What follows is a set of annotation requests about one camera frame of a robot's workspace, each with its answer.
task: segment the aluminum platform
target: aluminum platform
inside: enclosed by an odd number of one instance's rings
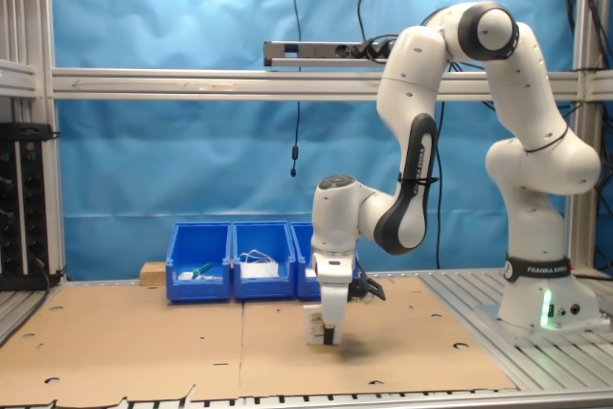
[[[303,397],[239,398],[192,402],[122,401],[118,409],[182,409],[202,407],[411,407],[411,408],[588,408],[613,407],[613,333],[585,333],[541,340],[514,347],[490,329],[477,314],[481,305],[502,298],[502,270],[470,269],[420,272],[374,272],[380,280],[418,277],[460,319],[517,386],[504,392],[372,393],[367,395],[308,395]],[[69,283],[67,285],[137,284],[137,281]],[[613,283],[585,281],[604,299],[613,296]],[[0,293],[0,334],[10,333],[35,306],[42,293]]]

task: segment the blue backdrop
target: blue backdrop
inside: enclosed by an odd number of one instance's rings
[[[399,32],[432,10],[474,0],[364,0],[366,34]],[[550,70],[571,67],[564,0],[493,0],[530,24]],[[53,0],[59,67],[262,69],[265,40],[296,40],[292,0]],[[303,40],[360,40],[357,0],[298,0]],[[176,221],[309,220],[318,181],[352,174],[391,193],[396,139],[373,102],[303,102],[298,175],[289,175],[293,102],[59,102],[68,274],[131,278],[161,261]],[[450,102],[443,160],[443,267],[501,266],[503,201],[485,156],[508,137],[479,103]],[[429,233],[407,257],[367,241],[367,269],[434,267]]]

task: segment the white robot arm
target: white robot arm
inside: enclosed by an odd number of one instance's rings
[[[340,330],[351,297],[357,240],[366,237],[392,255],[406,254],[423,241],[438,141],[435,102],[453,60],[484,63],[498,118],[515,136],[496,143],[487,159],[509,213],[507,267],[508,274],[510,266],[515,272],[509,275],[501,318],[519,328],[543,327],[538,321],[543,292],[555,283],[563,284],[557,290],[570,289],[583,309],[552,325],[567,324],[571,316],[582,325],[600,318],[594,295],[570,276],[563,219],[548,198],[548,193],[590,190],[600,174],[599,156],[561,117],[531,28],[516,23],[499,4],[477,2],[436,11],[425,26],[403,31],[390,54],[376,109],[401,147],[396,193],[348,176],[324,179],[315,192],[312,260],[327,344],[339,342],[334,331]],[[527,307],[530,301],[533,306]]]

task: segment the cardboard floor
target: cardboard floor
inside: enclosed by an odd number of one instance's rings
[[[192,400],[514,387],[419,280],[384,287],[386,302],[348,305],[339,347],[305,344],[298,302],[170,306],[163,286],[65,287],[0,348],[0,406],[181,399],[193,386]]]

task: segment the blue plastic bin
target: blue plastic bin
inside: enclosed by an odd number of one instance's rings
[[[284,221],[235,222],[233,225],[234,296],[248,299],[291,299],[295,293],[296,256]],[[279,277],[241,278],[240,254],[257,249],[279,264]]]
[[[317,301],[321,298],[319,282],[316,278],[306,275],[306,270],[311,267],[310,239],[313,237],[313,224],[310,222],[292,222],[289,224],[291,236],[296,251],[296,293],[301,301]],[[353,277],[357,277],[359,269],[357,265],[353,271]]]
[[[232,295],[230,222],[181,222],[174,226],[166,256],[166,296],[172,302],[227,301]],[[207,262],[203,273],[220,280],[179,280]]]

